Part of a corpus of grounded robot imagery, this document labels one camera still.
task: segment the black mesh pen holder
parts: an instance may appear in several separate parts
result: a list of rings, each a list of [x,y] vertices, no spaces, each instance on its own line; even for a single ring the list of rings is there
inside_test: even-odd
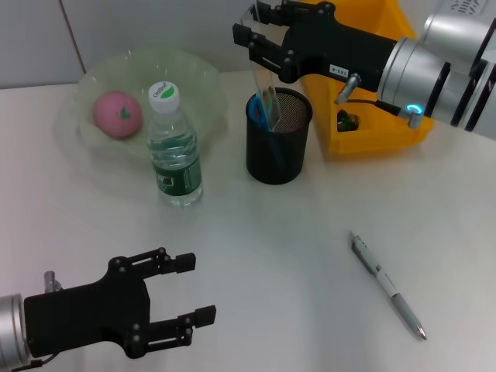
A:
[[[246,104],[246,169],[265,184],[285,184],[301,172],[312,106],[297,91],[276,88],[281,119],[273,131],[257,125]]]

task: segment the yellow bin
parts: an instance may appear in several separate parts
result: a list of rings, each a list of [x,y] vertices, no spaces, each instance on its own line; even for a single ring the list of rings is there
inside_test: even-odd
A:
[[[336,5],[336,19],[344,25],[394,40],[399,40],[403,36],[415,37],[395,0],[330,1]],[[306,2],[317,4],[320,0],[306,0]],[[334,99],[344,83],[329,77],[308,75],[303,77],[302,83],[307,97],[312,102],[314,122],[319,128],[322,143],[334,157],[413,146],[422,142],[434,126],[433,120],[423,119],[418,129],[410,129],[405,119],[388,114],[373,105],[347,103],[338,106],[334,104]],[[375,101],[377,93],[357,89],[350,98]],[[340,109],[360,117],[358,130],[337,131],[337,113]]]

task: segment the blue indicator light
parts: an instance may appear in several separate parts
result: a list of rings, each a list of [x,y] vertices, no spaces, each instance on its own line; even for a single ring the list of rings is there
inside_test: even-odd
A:
[[[414,112],[415,114],[422,114],[424,112],[421,105],[417,105],[416,103],[411,103],[410,105],[406,105],[406,109],[410,112]]]

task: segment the water bottle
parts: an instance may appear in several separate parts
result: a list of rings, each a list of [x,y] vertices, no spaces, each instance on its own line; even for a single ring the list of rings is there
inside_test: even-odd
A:
[[[199,200],[203,192],[196,132],[181,109],[175,84],[161,81],[152,85],[148,99],[153,114],[148,122],[146,144],[157,186],[170,204],[189,205]]]

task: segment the white table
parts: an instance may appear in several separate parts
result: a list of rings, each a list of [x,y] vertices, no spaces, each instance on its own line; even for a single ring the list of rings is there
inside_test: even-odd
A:
[[[251,74],[222,78],[227,129],[202,154],[202,203],[182,211],[158,202],[147,167],[88,156],[68,115],[73,85],[0,91],[0,295],[41,293],[45,270],[66,288],[87,284],[112,257],[166,246],[195,252],[197,268],[148,280],[152,320],[218,309],[190,347],[128,360],[100,343],[43,369],[494,371],[496,143],[438,125],[395,156],[329,163],[312,127],[301,175],[268,186],[244,165]],[[428,341],[353,255],[350,229]]]

